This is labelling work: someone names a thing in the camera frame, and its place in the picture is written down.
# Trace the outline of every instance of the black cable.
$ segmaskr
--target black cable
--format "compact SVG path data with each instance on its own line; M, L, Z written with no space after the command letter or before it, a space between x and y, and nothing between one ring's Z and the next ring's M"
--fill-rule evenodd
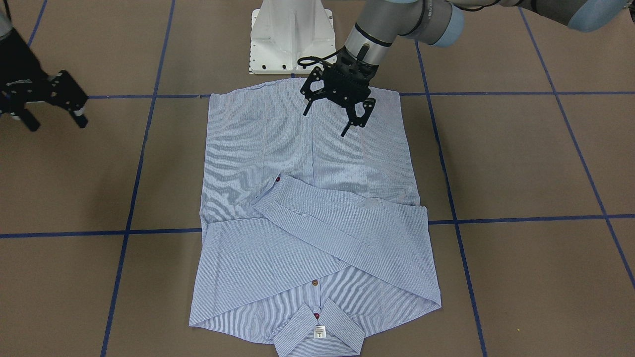
M4 12L9 21L11 21L11 10L9 10L9 2L7 0L4 0Z
M301 65L303 67L308 67L310 65L316 65L316 64L321 64L323 66L327 66L327 65L331 65L330 63L328 63L326 60L335 56L337 54L337 51L331 53L330 55L326 56L326 57L317 57L317 56L306 56L306 57L302 57L300 59L298 59L298 65Z
M494 6L496 4L498 4L500 2L500 0L495 0L493 3L489 4L489 5L481 5L478 8L464 8L463 6L460 5L454 5L456 6L458 9L463 10L463 11L469 11L469 12L477 12L477 11L481 11L485 8L489 8L490 6Z

